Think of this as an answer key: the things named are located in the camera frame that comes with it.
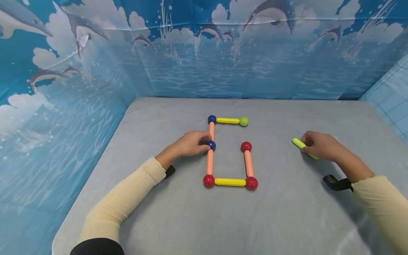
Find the blue ball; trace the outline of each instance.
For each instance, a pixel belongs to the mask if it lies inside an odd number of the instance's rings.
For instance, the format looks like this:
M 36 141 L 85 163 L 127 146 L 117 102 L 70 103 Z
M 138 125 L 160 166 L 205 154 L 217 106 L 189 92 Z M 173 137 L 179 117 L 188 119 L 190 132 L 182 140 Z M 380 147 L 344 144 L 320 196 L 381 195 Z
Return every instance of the blue ball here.
M 214 141 L 208 141 L 207 145 L 211 148 L 211 150 L 215 151 L 215 142 Z
M 210 122 L 216 122 L 217 118 L 214 115 L 210 115 L 208 116 L 208 124 L 210 124 Z

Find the hand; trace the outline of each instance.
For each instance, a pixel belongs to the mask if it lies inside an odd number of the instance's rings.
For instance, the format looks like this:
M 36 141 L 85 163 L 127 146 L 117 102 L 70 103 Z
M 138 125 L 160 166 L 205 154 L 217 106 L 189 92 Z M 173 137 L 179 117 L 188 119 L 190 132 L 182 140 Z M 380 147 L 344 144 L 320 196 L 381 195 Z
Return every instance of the hand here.
M 351 151 L 329 134 L 307 131 L 302 136 L 301 141 L 306 144 L 306 147 L 302 149 L 303 152 L 326 160 L 337 162 L 344 157 L 353 155 Z
M 167 169 L 180 156 L 193 156 L 209 151 L 208 145 L 200 145 L 201 140 L 207 142 L 213 138 L 207 131 L 189 131 L 157 155 L 156 160 Z
M 200 145 L 201 140 L 207 142 L 212 141 L 213 138 L 207 131 L 189 131 L 170 147 L 180 156 L 193 156 L 210 150 L 208 145 Z

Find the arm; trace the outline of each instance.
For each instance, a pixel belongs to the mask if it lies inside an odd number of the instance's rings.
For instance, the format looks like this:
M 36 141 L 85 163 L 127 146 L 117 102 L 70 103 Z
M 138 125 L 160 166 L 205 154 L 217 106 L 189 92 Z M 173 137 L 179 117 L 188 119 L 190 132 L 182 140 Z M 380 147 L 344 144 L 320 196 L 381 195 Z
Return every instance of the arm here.
M 90 251 L 92 254 L 123 255 L 119 245 L 120 225 L 147 193 L 166 177 L 165 169 L 175 158 L 209 150 L 208 145 L 198 145 L 204 137 L 211 140 L 208 132 L 188 132 L 116 185 L 87 215 L 78 245 L 71 255 L 91 254 Z
M 304 152 L 335 162 L 352 182 L 354 196 L 397 254 L 408 255 L 408 200 L 385 178 L 375 175 L 333 136 L 308 131 Z

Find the green ball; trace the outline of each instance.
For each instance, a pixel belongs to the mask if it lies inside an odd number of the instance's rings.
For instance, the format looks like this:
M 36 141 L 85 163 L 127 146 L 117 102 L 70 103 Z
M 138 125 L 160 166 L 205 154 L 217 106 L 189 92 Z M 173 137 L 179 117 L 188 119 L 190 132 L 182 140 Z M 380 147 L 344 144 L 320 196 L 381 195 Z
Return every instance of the green ball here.
M 242 118 L 240 118 L 240 119 L 239 119 L 239 124 L 240 124 L 241 126 L 248 126 L 248 124 L 249 124 L 248 118 L 247 118 L 247 117 L 242 117 Z

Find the gray tablecloth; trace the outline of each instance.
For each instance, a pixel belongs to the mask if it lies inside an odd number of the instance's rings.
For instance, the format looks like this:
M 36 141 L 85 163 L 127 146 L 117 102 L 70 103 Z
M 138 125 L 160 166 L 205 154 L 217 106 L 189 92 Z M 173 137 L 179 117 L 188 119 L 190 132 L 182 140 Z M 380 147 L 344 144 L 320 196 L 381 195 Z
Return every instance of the gray tablecloth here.
M 59 229 L 54 255 L 67 255 L 90 209 L 150 156 L 185 132 L 207 130 L 207 117 L 240 118 L 249 125 L 216 124 L 214 176 L 245 178 L 240 145 L 252 143 L 256 191 L 206 189 L 206 156 L 179 159 L 124 222 L 127 255 L 390 254 L 349 191 L 328 190 L 322 177 L 344 175 L 291 143 L 307 130 L 334 135 L 377 174 L 408 195 L 408 150 L 364 102 L 141 98 L 127 110 L 95 170 Z

